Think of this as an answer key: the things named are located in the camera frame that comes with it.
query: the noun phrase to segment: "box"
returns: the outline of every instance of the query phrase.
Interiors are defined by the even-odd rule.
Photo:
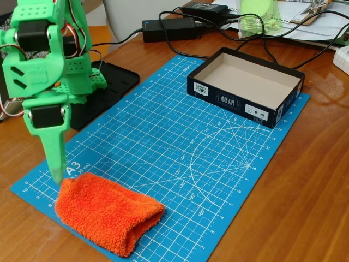
[[[191,96],[274,128],[303,89],[305,74],[222,48],[188,75]]]

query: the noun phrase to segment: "white device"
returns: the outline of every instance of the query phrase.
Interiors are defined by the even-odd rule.
[[[349,46],[342,47],[336,51],[333,63],[349,75]]]

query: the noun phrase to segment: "robotic arm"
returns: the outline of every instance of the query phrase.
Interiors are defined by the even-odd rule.
[[[92,43],[79,0],[17,2],[12,29],[0,31],[0,48],[8,52],[5,81],[10,98],[23,99],[24,122],[32,135],[40,137],[53,180],[61,184],[70,104],[85,103],[87,95],[107,83],[91,67]],[[67,30],[72,36],[65,35]],[[49,54],[27,60],[29,51]]]

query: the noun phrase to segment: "black power adapter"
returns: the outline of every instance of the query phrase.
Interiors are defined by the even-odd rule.
[[[163,19],[169,41],[197,39],[203,24],[195,23],[193,18]],[[159,20],[143,21],[143,40],[145,43],[166,41],[164,29]]]
[[[213,23],[220,23],[227,20],[229,17],[229,7],[220,4],[204,4],[191,2],[183,7],[180,7],[183,14],[195,15],[205,18]]]

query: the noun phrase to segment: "box label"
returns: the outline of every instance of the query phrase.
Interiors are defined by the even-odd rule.
[[[300,82],[299,85],[298,85],[298,90],[297,90],[297,95],[296,95],[296,97],[299,96],[300,90],[301,90],[301,89],[302,89],[302,82]]]
[[[226,94],[218,93],[218,103],[230,106],[232,108],[238,108],[238,100],[227,96]]]
[[[202,94],[203,96],[208,96],[208,87],[194,82],[194,91]]]
[[[278,110],[278,115],[276,117],[276,123],[278,123],[280,121],[283,109],[284,109],[284,105],[282,105]]]
[[[260,119],[263,119],[265,121],[268,121],[268,118],[269,118],[269,113],[262,110],[262,109],[259,109],[259,108],[256,108],[252,105],[248,105],[246,104],[245,106],[245,112],[247,114],[250,114],[250,115],[253,115],[253,116],[256,116]]]

